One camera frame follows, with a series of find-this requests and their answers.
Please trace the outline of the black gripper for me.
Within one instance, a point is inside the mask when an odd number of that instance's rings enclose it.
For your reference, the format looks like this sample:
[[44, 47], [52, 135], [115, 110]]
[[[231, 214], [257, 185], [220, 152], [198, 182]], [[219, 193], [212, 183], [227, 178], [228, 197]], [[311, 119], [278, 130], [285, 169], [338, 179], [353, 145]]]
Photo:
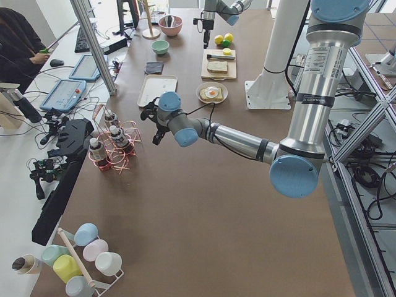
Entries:
[[194, 25], [198, 25], [199, 22], [202, 23], [202, 28], [204, 30], [213, 30], [213, 28], [214, 28], [214, 20], [193, 18]]
[[168, 128], [166, 126], [161, 125], [158, 122], [157, 114], [158, 114], [158, 105], [155, 102], [159, 99], [159, 97], [155, 97], [151, 102], [149, 102], [140, 114], [140, 118], [142, 121], [146, 119], [150, 119], [152, 122], [156, 124], [157, 132], [153, 137], [152, 143], [155, 145], [159, 145], [165, 134], [168, 132]]

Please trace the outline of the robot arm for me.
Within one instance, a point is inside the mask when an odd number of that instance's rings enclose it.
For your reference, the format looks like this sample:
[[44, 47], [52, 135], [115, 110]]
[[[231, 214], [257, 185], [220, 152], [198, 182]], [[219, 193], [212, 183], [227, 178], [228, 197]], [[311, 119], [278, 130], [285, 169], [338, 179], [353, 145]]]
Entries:
[[288, 103], [288, 66], [301, 32], [309, 43], [288, 135], [279, 143], [213, 122], [190, 119], [181, 98], [165, 92], [143, 108], [141, 119], [156, 124], [154, 144], [167, 132], [182, 147], [198, 139], [222, 145], [250, 160], [270, 165], [272, 186], [291, 198], [308, 196], [317, 187], [325, 157], [322, 144], [348, 50], [361, 42], [369, 1], [281, 1], [270, 36], [264, 67], [246, 82], [251, 108], [283, 108]]
[[252, 0], [233, 1], [227, 5], [221, 0], [207, 0], [204, 3], [204, 10], [199, 18], [193, 19], [193, 24], [202, 23], [204, 30], [213, 30], [215, 16], [219, 15], [228, 25], [233, 26], [239, 19], [239, 15], [250, 7]]

